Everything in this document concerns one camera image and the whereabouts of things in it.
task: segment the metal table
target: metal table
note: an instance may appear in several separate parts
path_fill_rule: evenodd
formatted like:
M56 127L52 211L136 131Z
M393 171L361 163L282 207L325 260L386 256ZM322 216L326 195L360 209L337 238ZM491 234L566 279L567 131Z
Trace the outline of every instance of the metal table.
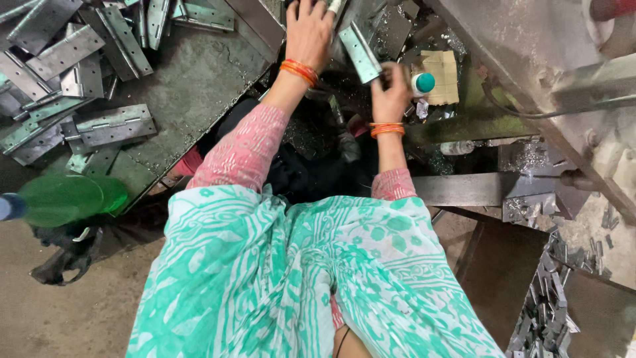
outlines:
M16 3L21 1L12 1L7 9ZM227 3L236 12L235 32L172 26L159 51L146 52L152 75L124 82L112 101L96 101L79 111L148 105L158 134L122 150L111 168L111 175L127 184L131 199L139 199L165 176L276 59L285 29L267 7L260 0ZM13 26L12 21L0 27L0 38ZM0 47L8 45L0 41ZM70 154L68 149L54 150L34 164L62 171Z

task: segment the teal bottle cap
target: teal bottle cap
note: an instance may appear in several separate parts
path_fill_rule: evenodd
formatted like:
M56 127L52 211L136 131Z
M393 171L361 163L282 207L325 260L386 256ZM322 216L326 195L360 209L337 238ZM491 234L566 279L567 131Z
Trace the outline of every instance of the teal bottle cap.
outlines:
M430 92L433 87L435 87L435 77L433 77L433 75L430 73L422 73L421 75L417 76L415 87L421 93Z

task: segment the bangle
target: bangle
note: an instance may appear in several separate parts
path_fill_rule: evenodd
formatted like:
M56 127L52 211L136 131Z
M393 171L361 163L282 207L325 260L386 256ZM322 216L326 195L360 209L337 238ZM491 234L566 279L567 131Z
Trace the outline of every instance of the bangle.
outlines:
M316 85L316 82L318 82L318 74L316 71L308 65L302 64L298 61L285 60L280 65L280 69L284 69L296 76L302 77L305 81L307 81L307 83L309 83L309 87L313 87Z
M370 123L373 127L371 130L371 138L376 138L378 134L388 132L398 132L401 136L404 135L404 125L402 123Z

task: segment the hand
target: hand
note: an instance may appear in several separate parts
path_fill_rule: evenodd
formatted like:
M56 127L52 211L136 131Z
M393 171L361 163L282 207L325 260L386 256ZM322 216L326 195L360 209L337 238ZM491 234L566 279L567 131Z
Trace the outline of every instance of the hand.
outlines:
M379 78L371 83L373 121L374 123L400 123L408 101L412 97L411 88L404 78L402 65L385 62L382 64L382 69L391 87L384 91Z
M294 1L287 9L286 59L298 61L320 73L327 61L331 28L336 13L327 11L324 0Z

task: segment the left hand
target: left hand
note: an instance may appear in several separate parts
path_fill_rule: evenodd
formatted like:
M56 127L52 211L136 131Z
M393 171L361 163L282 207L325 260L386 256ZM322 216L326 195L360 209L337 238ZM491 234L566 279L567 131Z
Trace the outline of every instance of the left hand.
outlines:
M286 59L298 61L320 73L329 54L336 14L327 11L327 2L294 1L287 9Z

